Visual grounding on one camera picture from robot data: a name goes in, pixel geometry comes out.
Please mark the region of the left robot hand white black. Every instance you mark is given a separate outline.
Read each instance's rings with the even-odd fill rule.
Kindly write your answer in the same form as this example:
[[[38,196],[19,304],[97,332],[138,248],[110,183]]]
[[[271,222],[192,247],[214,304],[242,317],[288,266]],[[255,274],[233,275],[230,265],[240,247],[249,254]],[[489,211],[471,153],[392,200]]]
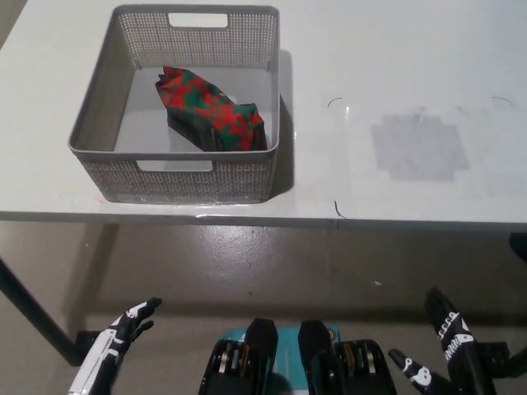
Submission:
[[[68,394],[111,394],[124,356],[138,337],[154,322],[150,317],[161,305],[162,298],[152,297],[126,309],[95,339]]]

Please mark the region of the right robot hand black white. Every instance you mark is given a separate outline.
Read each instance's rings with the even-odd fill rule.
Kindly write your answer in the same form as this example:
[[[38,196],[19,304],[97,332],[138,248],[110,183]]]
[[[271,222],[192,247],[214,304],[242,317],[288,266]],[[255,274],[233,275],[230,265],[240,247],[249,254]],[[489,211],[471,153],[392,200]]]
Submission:
[[[440,341],[450,377],[446,379],[399,349],[390,349],[390,359],[411,385],[421,394],[495,394],[478,342],[459,310],[436,287],[427,292],[424,308]]]

